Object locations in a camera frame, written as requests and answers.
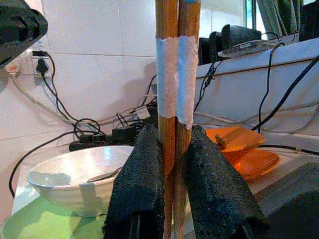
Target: black device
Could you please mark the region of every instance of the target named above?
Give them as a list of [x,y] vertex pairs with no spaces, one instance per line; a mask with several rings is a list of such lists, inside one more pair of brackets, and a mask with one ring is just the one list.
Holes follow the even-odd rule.
[[135,126],[115,128],[111,135],[81,135],[78,141],[69,144],[70,151],[109,145],[134,145],[137,136]]
[[225,25],[221,31],[222,48],[229,49],[240,43],[261,40],[261,32],[243,26]]
[[47,33],[48,22],[24,0],[0,1],[0,69]]
[[209,59],[209,39],[201,37],[198,40],[198,65],[210,63]]
[[299,41],[316,37],[319,37],[319,0],[303,6]]
[[214,31],[209,35],[209,62],[220,61],[218,52],[223,49],[221,42],[221,32]]

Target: black sponge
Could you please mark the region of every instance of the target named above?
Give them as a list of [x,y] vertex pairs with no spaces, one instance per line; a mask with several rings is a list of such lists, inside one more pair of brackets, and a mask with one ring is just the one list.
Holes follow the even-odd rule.
[[162,147],[158,130],[146,125],[114,181],[104,239],[128,239],[131,219],[139,215],[140,239],[161,239],[164,232]]
[[248,185],[195,126],[187,160],[187,190],[197,239],[233,239],[247,226],[253,234],[268,228]]

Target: spoon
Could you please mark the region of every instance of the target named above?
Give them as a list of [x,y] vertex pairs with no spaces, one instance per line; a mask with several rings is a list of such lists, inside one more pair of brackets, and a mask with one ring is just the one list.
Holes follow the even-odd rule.
[[112,178],[112,177],[114,177],[115,175],[117,175],[117,174],[120,172],[121,169],[122,169],[122,167],[119,167],[118,169],[116,169],[116,170],[113,171],[113,172],[104,173],[104,174],[101,174],[101,175],[99,175],[99,176],[90,178],[90,179],[87,181],[87,183],[92,183],[92,182],[100,181],[100,180],[103,180],[103,179]]

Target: ceramic bowl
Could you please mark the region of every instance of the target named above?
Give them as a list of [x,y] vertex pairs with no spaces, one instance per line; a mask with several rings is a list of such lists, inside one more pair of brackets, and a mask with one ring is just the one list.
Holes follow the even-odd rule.
[[115,177],[87,183],[113,172],[130,156],[131,146],[103,146],[66,153],[35,166],[28,182],[50,203],[82,217],[107,212]]

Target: wooden stick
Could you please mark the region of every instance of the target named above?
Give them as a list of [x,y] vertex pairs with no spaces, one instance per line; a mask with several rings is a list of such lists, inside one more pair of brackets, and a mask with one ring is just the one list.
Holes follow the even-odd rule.
[[[200,0],[179,0],[178,36],[195,36],[198,40]],[[175,195],[174,195],[174,230],[175,239],[184,238],[184,222],[187,187],[185,183],[185,163],[182,156],[191,141],[191,130],[176,121],[175,150]]]
[[[177,37],[177,0],[156,0],[156,37]],[[164,150],[165,220],[163,239],[170,239],[174,197],[175,117],[159,116],[159,141]]]

